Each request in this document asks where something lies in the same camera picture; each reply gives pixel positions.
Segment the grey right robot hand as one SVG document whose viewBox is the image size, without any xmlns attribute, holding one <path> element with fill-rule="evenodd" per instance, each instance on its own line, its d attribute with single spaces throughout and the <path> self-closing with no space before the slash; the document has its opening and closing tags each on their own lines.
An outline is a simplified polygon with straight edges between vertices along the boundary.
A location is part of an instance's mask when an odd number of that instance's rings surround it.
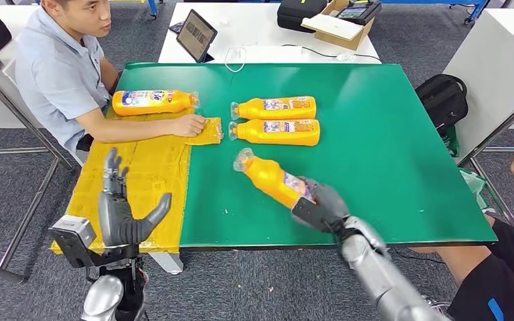
<svg viewBox="0 0 514 321">
<path fill-rule="evenodd" d="M 301 197 L 291 213 L 301 224 L 324 233 L 334 233 L 351 216 L 348 206 L 333 187 L 301 177 L 312 200 Z"/>
</svg>

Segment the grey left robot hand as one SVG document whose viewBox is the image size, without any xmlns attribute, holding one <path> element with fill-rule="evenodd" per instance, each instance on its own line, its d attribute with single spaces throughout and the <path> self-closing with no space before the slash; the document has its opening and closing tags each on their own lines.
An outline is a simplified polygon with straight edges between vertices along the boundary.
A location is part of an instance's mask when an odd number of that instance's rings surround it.
<svg viewBox="0 0 514 321">
<path fill-rule="evenodd" d="M 171 208 L 172 194 L 163 193 L 157 206 L 144 218 L 135 219 L 127 198 L 128 167 L 120 169 L 122 157 L 112 148 L 105 160 L 102 190 L 98 197 L 98 219 L 107 247 L 138 245 L 152 234 Z"/>
</svg>

